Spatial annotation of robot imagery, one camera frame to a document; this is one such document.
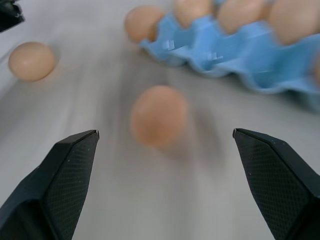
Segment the textured gripper pad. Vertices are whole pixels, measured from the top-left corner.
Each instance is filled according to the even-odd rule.
[[[309,193],[268,144],[241,132],[236,143],[256,204],[274,238],[286,240],[308,205]]]
[[[97,137],[80,141],[71,149],[48,188],[44,204],[61,240],[71,240],[88,192]]]

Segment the egg carton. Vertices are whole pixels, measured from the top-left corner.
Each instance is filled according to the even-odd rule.
[[[140,42],[157,61],[172,67],[188,64],[213,78],[235,73],[246,87],[262,94],[294,91],[302,103],[320,112],[320,87],[311,75],[320,53],[320,34],[283,46],[266,21],[247,24],[227,35],[211,15],[194,20],[185,29],[172,13],[157,29],[156,41]]]

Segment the egg carton cup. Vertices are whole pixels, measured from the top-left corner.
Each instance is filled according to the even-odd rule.
[[[157,29],[156,41],[140,43],[157,61],[172,67],[188,64],[212,78],[234,73],[247,88],[261,94],[295,91],[303,104],[320,112],[320,87],[311,75],[320,53],[320,34],[284,46],[265,21],[247,24],[228,35],[211,15],[196,19],[185,29],[172,13]]]

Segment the black object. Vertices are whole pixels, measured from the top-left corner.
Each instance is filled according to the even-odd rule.
[[[83,208],[99,134],[56,143],[0,208],[0,240],[71,240]]]
[[[285,142],[235,129],[254,200],[276,240],[320,239],[320,176]]]
[[[0,0],[0,33],[24,21],[22,10],[14,0]]]

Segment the egg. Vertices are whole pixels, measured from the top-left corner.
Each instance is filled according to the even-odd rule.
[[[269,9],[267,0],[226,0],[219,8],[217,21],[231,35],[242,26],[265,18]]]
[[[131,131],[148,147],[165,147],[179,138],[188,115],[183,95],[172,87],[159,85],[145,91],[131,111]]]
[[[181,27],[189,28],[191,23],[201,17],[214,15],[212,0],[175,0],[174,16]]]
[[[277,0],[268,22],[277,40],[283,45],[291,45],[319,33],[319,17],[319,0]]]
[[[56,60],[52,50],[41,42],[26,42],[10,54],[8,66],[20,80],[33,82],[46,77],[54,68]]]
[[[144,39],[157,39],[157,25],[166,12],[160,7],[142,5],[132,9],[125,17],[124,28],[129,39],[138,44]]]

